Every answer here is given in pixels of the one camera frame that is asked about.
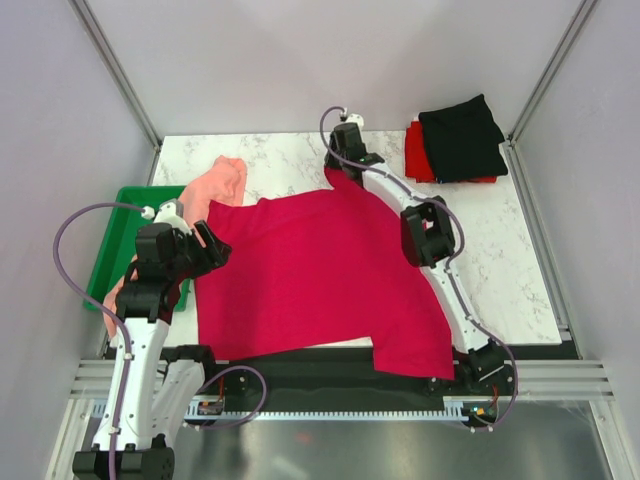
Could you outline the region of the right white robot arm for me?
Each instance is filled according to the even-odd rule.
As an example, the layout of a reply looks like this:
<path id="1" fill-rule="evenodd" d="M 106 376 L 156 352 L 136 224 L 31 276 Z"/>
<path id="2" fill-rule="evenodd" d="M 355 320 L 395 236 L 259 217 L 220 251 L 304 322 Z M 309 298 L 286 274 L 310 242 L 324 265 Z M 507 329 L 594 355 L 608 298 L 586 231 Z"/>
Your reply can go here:
<path id="1" fill-rule="evenodd" d="M 442 197 L 418 193 L 379 154 L 368 151 L 362 126 L 360 115 L 341 106 L 331 106 L 321 115 L 325 165 L 342 170 L 398 217 L 402 252 L 432 287 L 448 322 L 453 349 L 463 356 L 457 371 L 460 386 L 477 394 L 502 383 L 503 392 L 515 396 L 519 378 L 513 352 L 480 324 L 460 280 L 455 260 L 465 247 L 461 222 Z"/>

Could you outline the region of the salmon pink t shirt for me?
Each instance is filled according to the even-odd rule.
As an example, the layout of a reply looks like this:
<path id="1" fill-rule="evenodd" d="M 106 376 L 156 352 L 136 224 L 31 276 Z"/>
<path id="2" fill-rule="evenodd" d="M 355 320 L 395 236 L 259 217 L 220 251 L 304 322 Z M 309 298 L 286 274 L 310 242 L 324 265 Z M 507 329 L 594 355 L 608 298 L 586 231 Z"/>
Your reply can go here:
<path id="1" fill-rule="evenodd" d="M 213 166 L 192 180 L 182 191 L 178 200 L 184 207 L 183 218 L 190 229 L 195 223 L 206 220 L 212 201 L 238 207 L 244 199 L 247 167 L 240 158 L 219 156 Z"/>

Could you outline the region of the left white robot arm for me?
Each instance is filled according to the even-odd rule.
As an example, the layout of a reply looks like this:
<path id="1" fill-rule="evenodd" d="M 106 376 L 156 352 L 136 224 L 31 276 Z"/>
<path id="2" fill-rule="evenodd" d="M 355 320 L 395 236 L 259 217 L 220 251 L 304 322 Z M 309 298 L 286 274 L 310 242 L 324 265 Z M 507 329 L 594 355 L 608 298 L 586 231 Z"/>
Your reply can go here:
<path id="1" fill-rule="evenodd" d="M 176 199 L 143 207 L 135 254 L 116 296 L 117 352 L 101 423 L 75 454 L 78 479 L 170 479 L 173 444 L 189 404 L 219 382 L 210 348 L 162 353 L 181 284 L 224 266 L 231 248 L 203 221 L 190 226 Z"/>

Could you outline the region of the magenta polo shirt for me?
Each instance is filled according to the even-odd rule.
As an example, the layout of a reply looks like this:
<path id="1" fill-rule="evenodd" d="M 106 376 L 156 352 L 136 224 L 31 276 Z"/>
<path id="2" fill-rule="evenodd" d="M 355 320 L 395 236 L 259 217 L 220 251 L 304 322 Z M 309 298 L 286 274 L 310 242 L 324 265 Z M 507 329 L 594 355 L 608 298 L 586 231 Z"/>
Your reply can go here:
<path id="1" fill-rule="evenodd" d="M 241 360 L 367 338 L 378 371 L 452 379 L 449 324 L 397 215 L 344 173 L 326 178 L 326 190 L 210 205 L 232 252 L 195 282 L 199 341 Z"/>

